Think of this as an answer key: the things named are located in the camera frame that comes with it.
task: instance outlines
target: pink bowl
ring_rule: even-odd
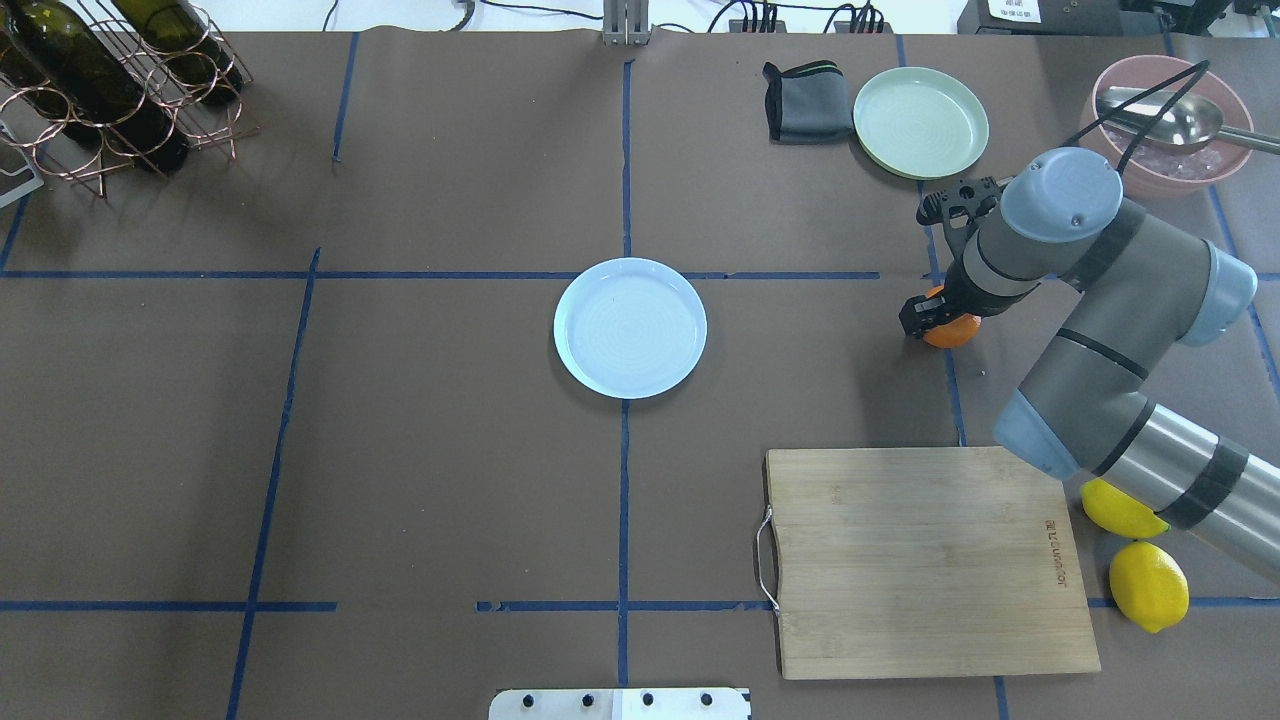
[[[1102,74],[1093,83],[1093,90],[1084,102],[1084,111],[1080,113],[1080,127],[1098,119],[1094,101],[1098,94],[1107,87],[1151,87],[1189,67],[1192,67],[1192,63],[1166,55],[1135,55],[1112,64],[1106,70],[1102,70]],[[1167,90],[1178,90],[1183,85],[1185,85],[1185,81],[1179,81],[1169,86]],[[1224,124],[1253,129],[1253,118],[1249,117],[1249,110],[1244,106],[1240,96],[1222,82],[1222,78],[1213,73],[1204,73],[1204,77],[1196,83],[1192,92],[1203,95],[1216,102],[1222,109]],[[1093,128],[1088,135],[1082,137],[1080,145],[1103,155],[1112,165],[1120,161],[1120,156],[1125,149],[1124,145],[1116,145],[1107,137],[1101,127]],[[1216,163],[1215,170],[1203,179],[1170,177],[1143,167],[1135,159],[1130,159],[1124,170],[1124,193],[1135,200],[1158,200],[1162,197],[1190,195],[1239,170],[1253,152],[1247,147],[1217,140],[1210,142],[1208,147],[1221,156],[1221,161]]]

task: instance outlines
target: metal bracket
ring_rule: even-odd
[[[649,0],[604,0],[605,45],[649,45]]]

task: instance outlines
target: orange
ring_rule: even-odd
[[[925,297],[933,297],[940,292],[942,292],[942,286],[931,290]],[[973,336],[978,334],[978,328],[980,325],[982,318],[965,313],[945,325],[938,325],[925,331],[924,342],[932,345],[933,347],[960,347],[973,340]]]

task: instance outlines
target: electrical cable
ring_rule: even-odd
[[[324,24],[320,26],[320,32],[329,29],[329,19],[333,18],[333,12],[338,9],[338,0],[333,0],[333,5],[329,5],[329,12],[325,13]]]
[[[755,4],[750,0],[733,0],[732,3],[727,3],[721,6],[719,12],[716,13],[716,17],[712,18],[712,24],[707,26],[707,32],[716,29],[716,23],[718,23],[719,19],[724,17],[724,13],[727,13],[733,5],[750,5],[753,9],[755,8]],[[742,27],[746,27],[746,8],[742,8]]]
[[[445,32],[462,32],[462,28],[467,27],[467,23],[471,22],[471,18],[475,17],[475,14],[476,14],[476,1],[467,0],[466,14],[462,15],[462,19],[458,20],[458,24],[451,27]]]
[[[1076,145],[1082,137],[1089,133],[1089,131],[1110,120],[1117,113],[1120,113],[1120,110],[1124,110],[1129,105],[1133,105],[1134,102],[1144,97],[1148,97],[1152,94],[1158,92],[1185,77],[1190,77],[1190,79],[1188,79],[1180,88],[1175,90],[1174,94],[1169,96],[1169,100],[1165,101],[1164,105],[1161,105],[1160,111],[1152,115],[1151,119],[1148,119],[1143,124],[1143,127],[1137,133],[1134,133],[1133,140],[1129,141],[1129,145],[1125,147],[1124,154],[1120,155],[1120,160],[1116,163],[1116,173],[1123,176],[1125,168],[1129,167],[1129,160],[1133,158],[1134,151],[1138,150],[1138,145],[1147,138],[1147,133],[1149,133],[1151,129],[1156,127],[1156,123],[1160,122],[1160,118],[1165,117],[1165,113],[1167,113],[1174,105],[1176,105],[1178,101],[1181,100],[1184,95],[1190,92],[1192,87],[1197,82],[1199,82],[1201,78],[1204,77],[1204,73],[1207,72],[1208,72],[1208,60],[1201,60],[1199,63],[1196,63],[1194,65],[1179,72],[1178,74],[1170,77],[1169,79],[1165,79],[1147,90],[1143,90],[1142,92],[1134,95],[1133,97],[1125,100],[1124,102],[1116,105],[1115,108],[1111,108],[1110,110],[1106,110],[1103,113],[1098,113],[1098,119],[1084,126],[1083,128],[1076,131],[1075,135],[1062,141],[1061,147],[1066,147],[1069,145]]]
[[[845,3],[844,5],[836,8],[835,10],[831,12],[831,17],[827,18],[827,24],[823,26],[823,28],[822,28],[822,33],[823,35],[826,35],[827,31],[831,29],[831,26],[836,22],[836,15],[838,15],[841,10],[849,10],[849,23],[852,24],[852,22],[854,22],[854,13],[858,12],[858,8],[854,8],[852,4],[850,4],[850,3]]]
[[[712,0],[712,1],[716,3],[717,5],[719,5],[718,0]],[[730,3],[730,4],[732,5],[735,3],[746,3],[746,1],[750,1],[750,0],[733,0],[733,3]],[[769,1],[769,5],[772,5],[774,8],[786,8],[788,10],[820,10],[820,12],[824,12],[824,13],[829,13],[832,10],[837,10],[838,9],[838,8],[832,8],[831,5],[820,8],[818,5],[795,5],[795,4],[791,4],[791,3],[773,3],[772,0]]]
[[[561,15],[575,15],[579,18],[586,18],[589,20],[603,20],[604,15],[590,15],[588,13],[579,13],[577,10],[566,10],[563,8],[543,8],[541,5],[508,5],[506,3],[494,3],[493,0],[480,0],[483,5],[492,5],[494,8],[506,8],[508,10],[541,10],[544,13],[557,13]]]

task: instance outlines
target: light blue joint cap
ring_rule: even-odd
[[[1059,243],[1102,232],[1123,199],[1120,173],[1106,158],[1084,147],[1056,147],[1009,183],[1000,208],[1018,234]]]
[[[1036,469],[1066,482],[1080,469],[1062,441],[1021,391],[1000,413],[996,420],[996,442],[1009,448]]]
[[[1258,275],[1253,268],[1207,241],[1204,245],[1208,245],[1210,256],[1204,301],[1201,302],[1199,314],[1192,322],[1190,329],[1178,338],[1178,342],[1192,347],[1208,345],[1221,337],[1226,327],[1244,313],[1249,302],[1253,302],[1253,293],[1258,291]]]

